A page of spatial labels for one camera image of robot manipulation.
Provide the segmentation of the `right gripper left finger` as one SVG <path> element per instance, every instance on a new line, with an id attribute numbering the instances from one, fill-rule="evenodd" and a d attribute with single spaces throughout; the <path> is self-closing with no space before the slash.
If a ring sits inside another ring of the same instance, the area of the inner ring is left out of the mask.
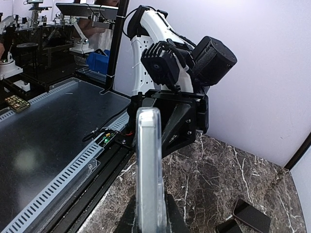
<path id="1" fill-rule="evenodd" d="M 135 217 L 136 217 L 136 197 L 132 196 L 128 205 L 120 218 L 116 228 L 117 233 L 135 233 Z"/>

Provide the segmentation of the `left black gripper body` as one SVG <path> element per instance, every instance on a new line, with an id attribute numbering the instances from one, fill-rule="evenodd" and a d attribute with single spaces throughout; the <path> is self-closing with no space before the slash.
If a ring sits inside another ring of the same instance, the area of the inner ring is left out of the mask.
<path id="1" fill-rule="evenodd" d="M 140 107 L 154 107 L 161 114 L 162 157 L 193 143 L 196 131 L 208 130 L 208 96 L 169 90 L 148 90 L 131 97 L 131 132 L 136 131 Z"/>

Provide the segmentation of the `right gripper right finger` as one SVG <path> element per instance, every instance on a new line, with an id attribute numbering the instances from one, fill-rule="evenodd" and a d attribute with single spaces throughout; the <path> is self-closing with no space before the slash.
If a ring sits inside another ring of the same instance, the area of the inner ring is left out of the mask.
<path id="1" fill-rule="evenodd" d="M 165 194 L 165 204 L 167 213 L 167 233 L 189 233 L 189 229 L 186 226 L 177 204 L 171 194 Z"/>

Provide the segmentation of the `phone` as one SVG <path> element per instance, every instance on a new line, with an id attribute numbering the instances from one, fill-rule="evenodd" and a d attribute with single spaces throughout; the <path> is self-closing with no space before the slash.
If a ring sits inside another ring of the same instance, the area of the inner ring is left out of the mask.
<path id="1" fill-rule="evenodd" d="M 163 228 L 160 203 L 161 126 L 157 108 L 141 107 L 136 117 L 137 190 L 136 219 L 139 233 Z"/>
<path id="2" fill-rule="evenodd" d="M 270 231 L 271 218 L 242 199 L 236 201 L 233 216 L 259 233 Z"/>

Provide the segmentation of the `black smartphone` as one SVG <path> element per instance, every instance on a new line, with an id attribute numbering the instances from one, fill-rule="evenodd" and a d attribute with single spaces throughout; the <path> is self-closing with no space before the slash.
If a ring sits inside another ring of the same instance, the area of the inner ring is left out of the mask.
<path id="1" fill-rule="evenodd" d="M 234 219 L 227 220 L 215 227 L 216 233 L 242 233 L 240 227 Z"/>

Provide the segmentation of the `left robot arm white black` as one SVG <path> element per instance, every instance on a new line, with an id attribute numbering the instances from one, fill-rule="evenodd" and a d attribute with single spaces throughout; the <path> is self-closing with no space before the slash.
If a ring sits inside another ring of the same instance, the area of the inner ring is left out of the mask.
<path id="1" fill-rule="evenodd" d="M 127 27 L 136 83 L 126 129 L 135 133 L 140 107 L 157 108 L 163 156 L 194 142 L 196 131 L 208 131 L 207 92 L 238 61 L 218 39 L 205 36 L 194 44 L 181 36 L 168 23 L 167 15 L 141 5 Z"/>

